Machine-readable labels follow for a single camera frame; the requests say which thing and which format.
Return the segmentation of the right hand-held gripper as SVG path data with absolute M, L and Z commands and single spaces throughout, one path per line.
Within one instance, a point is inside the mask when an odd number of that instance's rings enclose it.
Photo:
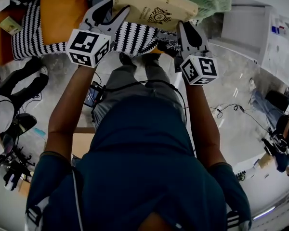
M 177 37 L 183 62 L 180 70 L 189 85 L 206 85 L 219 77 L 217 61 L 208 50 L 204 30 L 191 22 L 179 21 Z

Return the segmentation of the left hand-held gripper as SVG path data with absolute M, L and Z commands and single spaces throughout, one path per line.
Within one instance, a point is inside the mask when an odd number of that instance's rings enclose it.
M 88 9 L 79 28 L 73 29 L 66 46 L 72 63 L 95 68 L 110 52 L 111 37 L 115 36 L 130 12 L 127 5 L 110 22 L 103 23 L 112 5 L 113 0 L 100 1 Z

